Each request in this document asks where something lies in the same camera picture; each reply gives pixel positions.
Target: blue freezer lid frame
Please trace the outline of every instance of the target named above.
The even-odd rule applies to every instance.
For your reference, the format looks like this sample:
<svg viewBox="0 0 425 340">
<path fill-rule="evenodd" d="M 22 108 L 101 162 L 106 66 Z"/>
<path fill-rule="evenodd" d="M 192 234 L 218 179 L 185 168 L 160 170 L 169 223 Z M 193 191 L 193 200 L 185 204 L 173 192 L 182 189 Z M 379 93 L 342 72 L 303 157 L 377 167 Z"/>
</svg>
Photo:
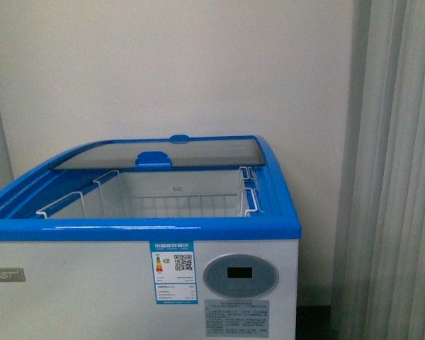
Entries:
<svg viewBox="0 0 425 340">
<path fill-rule="evenodd" d="M 164 217 L 105 219 L 19 219 L 0 217 L 0 242 L 8 241 L 157 241 L 299 239 L 301 226 L 275 154 L 262 137 L 194 137 L 193 140 L 255 140 L 264 158 L 262 173 L 271 187 L 280 214 L 255 217 Z M 0 191 L 0 212 L 18 209 L 25 194 L 41 191 L 41 182 L 57 165 L 100 145 L 167 140 L 109 140 L 68 150 L 35 167 Z M 181 138 L 177 142 L 188 142 Z"/>
</svg>

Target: gray curtain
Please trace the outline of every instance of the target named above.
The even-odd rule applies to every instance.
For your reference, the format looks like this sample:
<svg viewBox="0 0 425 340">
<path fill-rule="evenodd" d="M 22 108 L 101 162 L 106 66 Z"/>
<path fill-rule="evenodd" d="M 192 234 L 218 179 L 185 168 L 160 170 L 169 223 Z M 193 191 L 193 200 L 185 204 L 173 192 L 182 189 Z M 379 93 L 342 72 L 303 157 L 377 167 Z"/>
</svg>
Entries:
<svg viewBox="0 0 425 340">
<path fill-rule="evenodd" d="M 363 83 L 332 322 L 343 340 L 425 339 L 425 0 L 372 1 Z"/>
</svg>

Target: blue plastic trim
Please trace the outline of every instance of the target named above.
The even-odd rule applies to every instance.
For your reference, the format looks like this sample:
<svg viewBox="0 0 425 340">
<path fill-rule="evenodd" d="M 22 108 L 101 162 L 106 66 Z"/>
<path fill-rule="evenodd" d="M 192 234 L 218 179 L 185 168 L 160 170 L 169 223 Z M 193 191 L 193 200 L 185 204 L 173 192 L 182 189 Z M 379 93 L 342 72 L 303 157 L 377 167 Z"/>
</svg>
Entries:
<svg viewBox="0 0 425 340">
<path fill-rule="evenodd" d="M 193 137 L 191 140 L 256 140 L 266 164 L 255 166 L 264 205 L 273 214 L 252 217 L 155 218 L 155 219 L 67 219 L 10 218 L 27 195 L 56 196 L 43 190 L 62 177 L 51 171 L 74 155 L 110 143 L 168 142 L 169 140 L 109 140 L 85 144 L 53 157 L 16 179 L 0 191 L 0 241 L 148 241 L 299 239 L 300 223 L 276 156 L 262 137 Z M 71 170 L 69 176 L 76 176 Z"/>
<path fill-rule="evenodd" d="M 169 138 L 169 142 L 173 144 L 189 143 L 192 139 L 188 135 L 173 135 Z"/>
<path fill-rule="evenodd" d="M 171 168 L 171 159 L 162 151 L 145 151 L 135 159 L 135 168 L 144 170 L 157 170 Z"/>
<path fill-rule="evenodd" d="M 0 242 L 299 239 L 280 217 L 0 220 Z"/>
</svg>

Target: display screen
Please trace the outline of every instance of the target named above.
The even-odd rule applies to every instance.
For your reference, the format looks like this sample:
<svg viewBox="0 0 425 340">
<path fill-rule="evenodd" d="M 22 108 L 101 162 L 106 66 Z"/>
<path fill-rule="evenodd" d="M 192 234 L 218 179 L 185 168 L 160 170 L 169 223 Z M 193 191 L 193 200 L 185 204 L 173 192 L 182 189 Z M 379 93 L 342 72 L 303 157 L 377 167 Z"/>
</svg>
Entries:
<svg viewBox="0 0 425 340">
<path fill-rule="evenodd" d="M 228 278 L 252 278 L 252 267 L 228 267 Z"/>
</svg>

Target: energy label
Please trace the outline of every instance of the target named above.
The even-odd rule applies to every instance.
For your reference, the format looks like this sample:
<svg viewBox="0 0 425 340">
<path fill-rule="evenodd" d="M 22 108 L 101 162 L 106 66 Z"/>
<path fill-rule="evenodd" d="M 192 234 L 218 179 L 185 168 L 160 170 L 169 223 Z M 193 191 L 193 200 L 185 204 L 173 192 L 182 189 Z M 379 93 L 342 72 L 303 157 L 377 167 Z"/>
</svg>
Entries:
<svg viewBox="0 0 425 340">
<path fill-rule="evenodd" d="M 193 242 L 150 242 L 158 304 L 196 304 Z"/>
</svg>

